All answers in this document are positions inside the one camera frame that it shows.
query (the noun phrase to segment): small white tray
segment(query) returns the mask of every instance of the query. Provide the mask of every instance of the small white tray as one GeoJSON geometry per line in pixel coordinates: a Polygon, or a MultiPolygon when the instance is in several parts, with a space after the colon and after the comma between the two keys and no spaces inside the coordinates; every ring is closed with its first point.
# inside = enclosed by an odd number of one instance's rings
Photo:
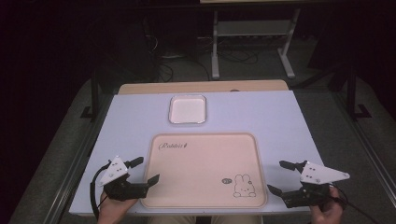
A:
{"type": "Polygon", "coordinates": [[[169,106],[171,123],[203,123],[206,120],[206,98],[203,95],[174,96],[169,106]]]}

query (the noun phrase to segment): white table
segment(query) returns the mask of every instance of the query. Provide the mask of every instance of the white table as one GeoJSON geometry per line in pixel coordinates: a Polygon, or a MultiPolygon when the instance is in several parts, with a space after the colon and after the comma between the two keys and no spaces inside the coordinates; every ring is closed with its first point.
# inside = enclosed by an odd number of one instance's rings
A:
{"type": "MultiPolygon", "coordinates": [[[[168,120],[172,97],[186,93],[117,95],[109,108],[102,131],[76,192],[69,212],[91,216],[89,184],[97,170],[116,155],[129,161],[148,157],[152,138],[160,133],[251,133],[261,155],[266,184],[284,191],[301,187],[299,173],[285,170],[279,161],[304,160],[323,164],[303,114],[292,91],[190,92],[207,100],[207,120],[203,124],[177,125],[168,120]]],[[[131,182],[144,182],[145,162],[130,170],[131,182]]],[[[96,189],[97,202],[102,189],[96,189]]],[[[137,203],[129,214],[215,215],[307,212],[307,207],[288,209],[268,192],[262,208],[248,209],[147,209],[137,203]]]]}

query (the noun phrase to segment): bunny illustration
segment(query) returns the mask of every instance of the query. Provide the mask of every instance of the bunny illustration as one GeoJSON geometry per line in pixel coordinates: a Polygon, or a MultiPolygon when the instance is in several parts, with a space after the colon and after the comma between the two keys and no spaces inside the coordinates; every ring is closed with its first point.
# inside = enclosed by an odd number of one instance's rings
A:
{"type": "Polygon", "coordinates": [[[235,198],[239,197],[256,197],[254,186],[250,181],[249,175],[235,176],[235,198]]]}

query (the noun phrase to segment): white bracket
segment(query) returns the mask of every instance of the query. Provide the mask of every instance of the white bracket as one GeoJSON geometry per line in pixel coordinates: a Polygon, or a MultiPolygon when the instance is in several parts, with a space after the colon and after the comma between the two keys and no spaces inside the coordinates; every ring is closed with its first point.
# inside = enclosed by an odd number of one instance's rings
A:
{"type": "Polygon", "coordinates": [[[99,186],[102,187],[103,185],[126,174],[128,174],[128,168],[123,163],[122,159],[119,156],[116,156],[100,179],[99,186]]]}
{"type": "Polygon", "coordinates": [[[301,173],[300,180],[305,183],[319,185],[349,178],[350,175],[348,173],[340,172],[308,161],[301,173]]]}

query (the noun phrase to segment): large pink tray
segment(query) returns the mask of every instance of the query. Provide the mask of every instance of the large pink tray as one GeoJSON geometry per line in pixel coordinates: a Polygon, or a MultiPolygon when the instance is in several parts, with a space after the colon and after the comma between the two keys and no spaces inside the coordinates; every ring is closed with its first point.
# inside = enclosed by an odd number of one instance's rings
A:
{"type": "Polygon", "coordinates": [[[155,208],[256,208],[267,195],[256,141],[249,133],[159,134],[146,177],[160,181],[142,200],[155,208]]]}

